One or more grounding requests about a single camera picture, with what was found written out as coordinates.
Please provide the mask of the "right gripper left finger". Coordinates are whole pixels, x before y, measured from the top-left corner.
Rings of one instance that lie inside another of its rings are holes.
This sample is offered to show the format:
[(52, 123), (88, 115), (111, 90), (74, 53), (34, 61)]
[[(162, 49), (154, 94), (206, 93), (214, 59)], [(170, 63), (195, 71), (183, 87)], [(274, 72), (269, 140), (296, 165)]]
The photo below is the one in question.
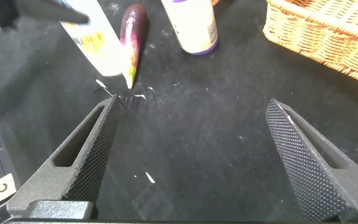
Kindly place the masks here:
[(36, 200), (95, 203), (119, 121), (119, 99), (98, 103), (8, 201), (14, 217)]

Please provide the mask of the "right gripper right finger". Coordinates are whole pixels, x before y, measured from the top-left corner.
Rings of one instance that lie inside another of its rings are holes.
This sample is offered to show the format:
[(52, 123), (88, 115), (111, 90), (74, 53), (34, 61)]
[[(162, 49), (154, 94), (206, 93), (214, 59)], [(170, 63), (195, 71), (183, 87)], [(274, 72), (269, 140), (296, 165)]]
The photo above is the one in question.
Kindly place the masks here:
[(305, 218), (358, 222), (358, 165), (274, 98), (265, 119)]

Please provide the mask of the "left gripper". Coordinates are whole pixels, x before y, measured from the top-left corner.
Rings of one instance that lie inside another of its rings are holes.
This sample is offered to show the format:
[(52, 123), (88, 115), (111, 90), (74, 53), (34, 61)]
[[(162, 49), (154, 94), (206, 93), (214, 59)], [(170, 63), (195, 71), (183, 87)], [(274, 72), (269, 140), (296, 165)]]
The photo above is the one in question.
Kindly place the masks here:
[(63, 21), (74, 24), (87, 24), (89, 17), (76, 11), (63, 1), (55, 0), (0, 0), (0, 27), (15, 27), (21, 16), (48, 21)]

